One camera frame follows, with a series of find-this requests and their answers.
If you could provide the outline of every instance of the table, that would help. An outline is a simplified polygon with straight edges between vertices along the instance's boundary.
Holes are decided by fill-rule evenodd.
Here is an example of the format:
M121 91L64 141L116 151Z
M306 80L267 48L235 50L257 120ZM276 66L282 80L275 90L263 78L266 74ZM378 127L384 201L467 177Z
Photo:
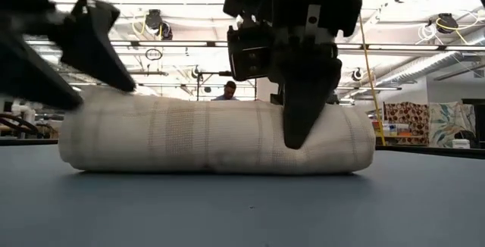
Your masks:
M485 161L376 152L354 176L79 173L0 147L0 246L484 246Z

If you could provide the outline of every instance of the fabric panel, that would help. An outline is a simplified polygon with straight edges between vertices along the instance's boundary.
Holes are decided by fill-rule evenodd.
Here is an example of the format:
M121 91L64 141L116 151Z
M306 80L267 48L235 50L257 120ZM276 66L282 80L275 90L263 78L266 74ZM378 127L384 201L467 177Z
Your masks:
M384 120L391 124L408 124L413 137L397 138L397 145L428 144L428 106L412 102L384 104Z
M267 102L188 102L83 94L65 116L61 158L79 170L333 174L368 167L375 135L364 112L328 105L300 150L283 142L282 108Z
M463 130L475 133L473 105L430 103L430 146L451 148L455 134Z

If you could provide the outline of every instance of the man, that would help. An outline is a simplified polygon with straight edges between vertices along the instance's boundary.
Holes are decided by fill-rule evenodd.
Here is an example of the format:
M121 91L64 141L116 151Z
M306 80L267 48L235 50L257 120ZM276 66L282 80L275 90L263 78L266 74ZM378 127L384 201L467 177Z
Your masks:
M212 99L212 101L217 100L238 100L234 97L234 92L236 91L236 84L233 81L227 81L224 85L224 94L219 95L217 98Z

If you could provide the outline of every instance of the towel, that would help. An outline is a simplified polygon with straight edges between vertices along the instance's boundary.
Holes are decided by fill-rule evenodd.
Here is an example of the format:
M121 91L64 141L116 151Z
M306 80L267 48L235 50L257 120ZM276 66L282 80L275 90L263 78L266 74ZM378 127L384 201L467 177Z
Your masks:
M327 105L299 150L283 141L281 106L191 102L100 87L66 114L63 161L78 170L231 174L340 174L372 163L375 135L363 111Z

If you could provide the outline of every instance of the rolled fabric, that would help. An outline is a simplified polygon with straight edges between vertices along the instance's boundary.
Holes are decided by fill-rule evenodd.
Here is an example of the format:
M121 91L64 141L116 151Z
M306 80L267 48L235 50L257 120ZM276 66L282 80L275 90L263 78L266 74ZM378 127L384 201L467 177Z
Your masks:
M305 144L288 149L281 106L268 102L189 102L83 93L65 115L59 151L78 170L240 174L339 174L372 163L375 135L364 112L325 107Z

